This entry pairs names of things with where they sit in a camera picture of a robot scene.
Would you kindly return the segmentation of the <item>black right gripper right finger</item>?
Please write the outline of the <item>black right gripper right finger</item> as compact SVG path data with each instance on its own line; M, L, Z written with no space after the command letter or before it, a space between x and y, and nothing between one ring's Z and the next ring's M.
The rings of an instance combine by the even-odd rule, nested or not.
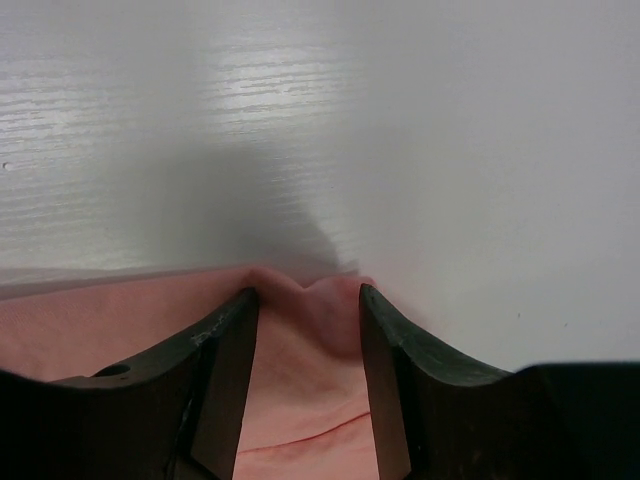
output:
M508 372L359 292L377 469L383 479L635 479L639 366L549 363Z

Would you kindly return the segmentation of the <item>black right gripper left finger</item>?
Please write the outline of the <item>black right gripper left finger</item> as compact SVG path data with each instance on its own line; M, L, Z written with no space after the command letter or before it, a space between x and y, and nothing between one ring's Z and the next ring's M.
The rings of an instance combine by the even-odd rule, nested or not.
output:
M252 289L92 376L1 375L5 479L229 479L253 365Z

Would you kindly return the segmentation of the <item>pink t shirt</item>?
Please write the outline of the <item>pink t shirt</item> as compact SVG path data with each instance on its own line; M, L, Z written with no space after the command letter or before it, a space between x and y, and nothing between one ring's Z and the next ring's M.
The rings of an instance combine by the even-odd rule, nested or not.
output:
M374 479L361 284L355 275L300 282L242 267L9 299L1 365L41 380L93 374L252 287L261 307L235 477Z

